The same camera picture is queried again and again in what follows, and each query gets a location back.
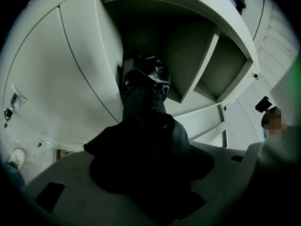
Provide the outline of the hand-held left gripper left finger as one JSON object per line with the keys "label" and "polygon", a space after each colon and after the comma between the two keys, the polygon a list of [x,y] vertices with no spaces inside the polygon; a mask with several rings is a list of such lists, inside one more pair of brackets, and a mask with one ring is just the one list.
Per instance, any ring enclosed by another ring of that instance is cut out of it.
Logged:
{"label": "hand-held left gripper left finger", "polygon": [[141,159],[126,155],[97,156],[89,171],[94,182],[107,192],[130,194],[138,185]]}

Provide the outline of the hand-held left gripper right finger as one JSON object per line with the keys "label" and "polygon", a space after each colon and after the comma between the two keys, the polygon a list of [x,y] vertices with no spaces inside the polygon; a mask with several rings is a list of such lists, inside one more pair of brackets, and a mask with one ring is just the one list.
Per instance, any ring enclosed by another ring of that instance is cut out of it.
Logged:
{"label": "hand-held left gripper right finger", "polygon": [[199,180],[213,169],[215,161],[211,154],[191,146],[187,163],[189,179]]}

